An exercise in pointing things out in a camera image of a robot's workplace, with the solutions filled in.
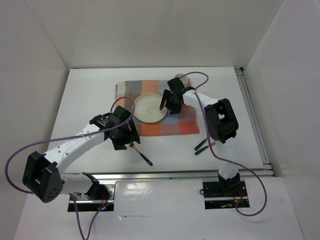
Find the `gold fork green handle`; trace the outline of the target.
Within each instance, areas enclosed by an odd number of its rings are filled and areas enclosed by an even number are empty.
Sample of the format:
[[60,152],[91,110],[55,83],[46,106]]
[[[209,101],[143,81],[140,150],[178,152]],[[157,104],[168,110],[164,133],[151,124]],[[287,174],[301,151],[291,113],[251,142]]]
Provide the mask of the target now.
[[149,166],[153,166],[153,163],[144,155],[142,154],[135,146],[135,144],[133,142],[128,144],[132,149],[134,149],[142,158],[143,160],[149,165]]

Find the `cream round plate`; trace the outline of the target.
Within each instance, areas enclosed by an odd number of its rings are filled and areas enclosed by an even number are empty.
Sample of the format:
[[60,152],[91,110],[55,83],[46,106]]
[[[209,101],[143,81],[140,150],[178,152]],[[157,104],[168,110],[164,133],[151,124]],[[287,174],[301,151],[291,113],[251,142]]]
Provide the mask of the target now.
[[161,121],[167,115],[167,108],[160,110],[162,96],[146,93],[138,96],[134,101],[134,116],[143,123],[153,124]]

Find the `checkered orange blue cloth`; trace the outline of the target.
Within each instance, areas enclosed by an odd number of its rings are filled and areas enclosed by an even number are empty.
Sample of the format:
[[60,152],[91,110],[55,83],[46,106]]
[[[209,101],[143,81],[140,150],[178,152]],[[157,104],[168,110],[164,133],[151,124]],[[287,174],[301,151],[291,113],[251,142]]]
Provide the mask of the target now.
[[196,110],[183,106],[179,114],[170,114],[164,107],[159,110],[166,80],[130,80],[115,85],[116,104],[134,110],[133,120],[140,136],[192,135],[200,132]]

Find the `gold knife green handle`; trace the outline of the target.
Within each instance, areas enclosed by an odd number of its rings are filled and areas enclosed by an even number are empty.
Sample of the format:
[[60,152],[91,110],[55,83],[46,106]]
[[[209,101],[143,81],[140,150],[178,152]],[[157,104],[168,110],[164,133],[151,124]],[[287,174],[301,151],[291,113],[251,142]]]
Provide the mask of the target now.
[[200,153],[202,153],[203,151],[205,151],[206,149],[208,149],[209,147],[213,147],[216,145],[216,142],[212,142],[210,145],[204,146],[202,148],[200,148],[199,150],[197,150],[194,154],[197,156]]

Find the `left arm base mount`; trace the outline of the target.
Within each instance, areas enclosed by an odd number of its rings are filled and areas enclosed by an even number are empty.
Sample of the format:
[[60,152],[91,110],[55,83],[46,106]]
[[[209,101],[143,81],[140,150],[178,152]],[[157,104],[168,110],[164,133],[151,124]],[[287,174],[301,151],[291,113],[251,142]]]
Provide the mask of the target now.
[[79,212],[113,212],[116,182],[102,181],[104,187],[100,187],[94,196],[88,196],[85,193],[73,193]]

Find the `gold spoon green handle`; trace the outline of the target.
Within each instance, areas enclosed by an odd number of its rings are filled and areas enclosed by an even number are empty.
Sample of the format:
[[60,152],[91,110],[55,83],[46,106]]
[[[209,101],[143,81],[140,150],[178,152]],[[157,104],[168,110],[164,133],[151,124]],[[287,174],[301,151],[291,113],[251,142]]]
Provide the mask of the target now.
[[202,140],[195,148],[194,150],[197,151],[199,150],[205,143],[206,143],[206,139]]

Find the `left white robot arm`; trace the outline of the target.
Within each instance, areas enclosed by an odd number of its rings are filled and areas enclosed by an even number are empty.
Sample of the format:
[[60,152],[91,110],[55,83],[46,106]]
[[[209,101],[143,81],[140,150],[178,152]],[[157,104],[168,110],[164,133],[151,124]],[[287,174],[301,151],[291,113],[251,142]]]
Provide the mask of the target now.
[[97,115],[72,139],[45,153],[31,153],[26,162],[23,184],[43,203],[60,194],[83,195],[88,200],[107,199],[109,189],[92,174],[65,174],[65,170],[93,147],[111,140],[116,151],[140,143],[132,113],[121,106],[113,112]]

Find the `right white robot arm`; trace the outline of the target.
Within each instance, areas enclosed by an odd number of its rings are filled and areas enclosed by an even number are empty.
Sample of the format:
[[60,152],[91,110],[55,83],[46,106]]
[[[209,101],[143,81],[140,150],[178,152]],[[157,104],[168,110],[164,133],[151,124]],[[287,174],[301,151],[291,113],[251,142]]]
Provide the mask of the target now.
[[169,80],[167,84],[169,89],[163,91],[159,109],[167,108],[171,114],[178,115],[185,105],[203,113],[206,131],[215,141],[218,152],[226,159],[218,169],[218,190],[223,196],[230,196],[236,189],[234,182],[240,181],[232,150],[239,124],[230,101],[198,93],[194,87],[185,87],[178,77]]

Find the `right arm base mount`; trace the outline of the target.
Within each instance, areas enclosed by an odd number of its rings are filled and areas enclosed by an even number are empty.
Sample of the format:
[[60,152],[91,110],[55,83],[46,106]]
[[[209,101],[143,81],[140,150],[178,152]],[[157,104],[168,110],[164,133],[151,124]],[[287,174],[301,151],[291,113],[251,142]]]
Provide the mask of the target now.
[[218,181],[203,182],[199,194],[204,197],[204,207],[206,210],[234,209],[236,204],[238,204],[238,208],[250,207],[244,181],[240,181],[234,189],[228,192],[224,192],[221,189]]

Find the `blue white mug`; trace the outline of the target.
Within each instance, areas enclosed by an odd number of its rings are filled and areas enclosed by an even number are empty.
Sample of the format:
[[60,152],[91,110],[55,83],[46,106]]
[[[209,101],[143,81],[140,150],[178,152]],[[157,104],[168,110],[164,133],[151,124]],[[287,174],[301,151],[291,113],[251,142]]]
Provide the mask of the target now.
[[174,77],[175,77],[175,78],[179,78],[185,87],[187,87],[188,84],[189,84],[189,82],[190,82],[189,77],[186,76],[186,75],[183,74],[183,73],[178,73],[178,74],[176,74]]

